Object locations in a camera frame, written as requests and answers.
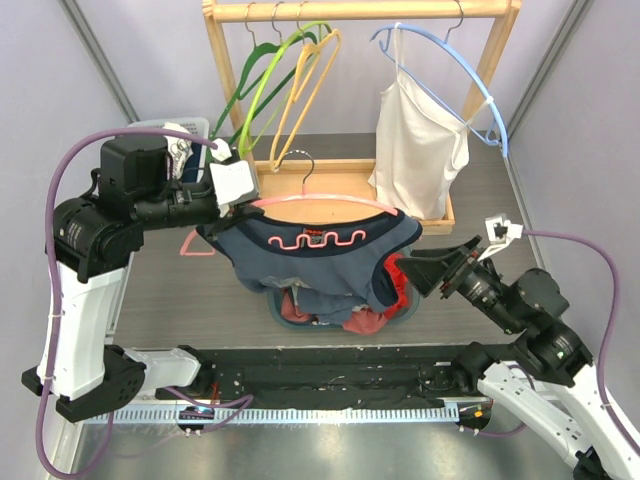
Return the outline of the maroon graphic tank top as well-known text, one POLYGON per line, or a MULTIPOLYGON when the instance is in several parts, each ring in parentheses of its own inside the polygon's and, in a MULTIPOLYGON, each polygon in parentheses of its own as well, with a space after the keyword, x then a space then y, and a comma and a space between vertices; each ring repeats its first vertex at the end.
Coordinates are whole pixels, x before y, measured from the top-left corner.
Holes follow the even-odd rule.
MULTIPOLYGON (((289 293, 284 294, 280 315, 286 323, 291 325, 322 326, 322 323, 315 316, 301 312, 289 293)), ((351 311, 351 316, 341 323, 340 327, 348 332, 371 335, 381 330, 388 321, 389 319, 385 314, 376 313, 370 308, 363 308, 351 311)))

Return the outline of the navy tank top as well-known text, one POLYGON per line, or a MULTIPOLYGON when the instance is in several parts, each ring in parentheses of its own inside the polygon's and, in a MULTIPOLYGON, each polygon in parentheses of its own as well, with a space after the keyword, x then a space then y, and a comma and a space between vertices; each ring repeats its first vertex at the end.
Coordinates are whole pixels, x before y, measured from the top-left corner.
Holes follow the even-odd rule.
POLYGON ((400 211, 328 225, 296 224, 259 214, 220 233, 198 234, 226 257, 240 283, 254 293, 285 290, 282 279, 311 287, 298 307, 322 322, 341 324, 356 307, 384 313, 397 296, 384 262, 422 235, 421 224, 400 211))

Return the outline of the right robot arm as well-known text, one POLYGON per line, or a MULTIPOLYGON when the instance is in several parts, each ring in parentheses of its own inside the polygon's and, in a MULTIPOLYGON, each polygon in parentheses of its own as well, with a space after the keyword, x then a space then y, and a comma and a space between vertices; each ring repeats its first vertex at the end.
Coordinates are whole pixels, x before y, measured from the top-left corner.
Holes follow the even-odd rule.
POLYGON ((452 361, 451 380, 465 395, 482 394, 507 408, 544 439, 576 479, 636 479, 639 434, 606 389, 596 362, 561 316, 568 301, 539 268, 510 285, 480 239, 450 249, 416 250, 398 268, 423 297, 459 294, 514 336, 503 354, 473 342, 452 361))

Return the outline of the green plastic hanger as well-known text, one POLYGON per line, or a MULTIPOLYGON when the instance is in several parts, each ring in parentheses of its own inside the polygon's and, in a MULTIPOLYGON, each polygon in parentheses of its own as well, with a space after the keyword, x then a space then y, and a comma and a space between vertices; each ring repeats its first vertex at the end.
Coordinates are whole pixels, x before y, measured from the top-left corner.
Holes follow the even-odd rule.
POLYGON ((285 2, 272 4, 251 2, 240 5, 220 4, 216 1, 204 1, 202 3, 211 49, 222 83, 223 93, 227 100, 227 105, 210 132, 209 138, 211 140, 220 136, 220 130, 224 122, 230 120, 235 132, 231 135, 229 142, 231 144, 237 142, 245 123, 245 116, 241 111, 240 102, 256 89, 265 73, 260 72, 255 78, 251 78, 250 75, 255 71, 255 65, 261 58, 276 54, 281 45, 285 43, 284 39, 280 39, 276 44, 270 42, 256 43, 245 61, 240 77, 236 78, 231 66, 223 25, 225 23, 239 22, 249 25, 266 21, 275 23, 277 21, 298 20, 299 15, 304 12, 306 4, 306 2, 302 2, 295 6, 285 2))

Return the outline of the pink hanger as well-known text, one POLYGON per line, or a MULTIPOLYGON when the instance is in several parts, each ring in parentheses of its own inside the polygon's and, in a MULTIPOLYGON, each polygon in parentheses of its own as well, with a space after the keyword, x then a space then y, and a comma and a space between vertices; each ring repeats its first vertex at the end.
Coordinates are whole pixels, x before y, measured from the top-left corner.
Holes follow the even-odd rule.
POLYGON ((368 176, 372 159, 285 159, 276 173, 255 163, 262 198, 255 205, 276 220, 312 225, 361 220, 398 210, 376 200, 368 176))

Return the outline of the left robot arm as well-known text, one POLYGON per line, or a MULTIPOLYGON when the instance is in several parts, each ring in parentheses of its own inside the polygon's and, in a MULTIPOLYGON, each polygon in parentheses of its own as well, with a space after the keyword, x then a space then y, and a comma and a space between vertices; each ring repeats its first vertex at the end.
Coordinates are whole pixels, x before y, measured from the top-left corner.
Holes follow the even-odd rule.
POLYGON ((119 410, 140 392, 200 399, 214 368, 196 349, 140 351, 108 342, 119 319, 130 263, 151 230, 218 225, 213 180, 173 178, 175 130, 132 127, 81 140, 48 188, 45 252, 51 282, 48 338, 22 383, 76 423, 119 410))

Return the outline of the grey tank top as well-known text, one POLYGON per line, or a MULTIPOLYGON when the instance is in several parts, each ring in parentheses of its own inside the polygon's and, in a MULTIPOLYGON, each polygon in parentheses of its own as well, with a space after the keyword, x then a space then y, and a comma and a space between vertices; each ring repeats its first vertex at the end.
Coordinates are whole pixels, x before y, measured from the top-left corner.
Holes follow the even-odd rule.
POLYGON ((298 293, 301 289, 310 290, 311 287, 299 278, 282 279, 280 287, 290 292, 291 299, 294 303, 298 303, 298 293))

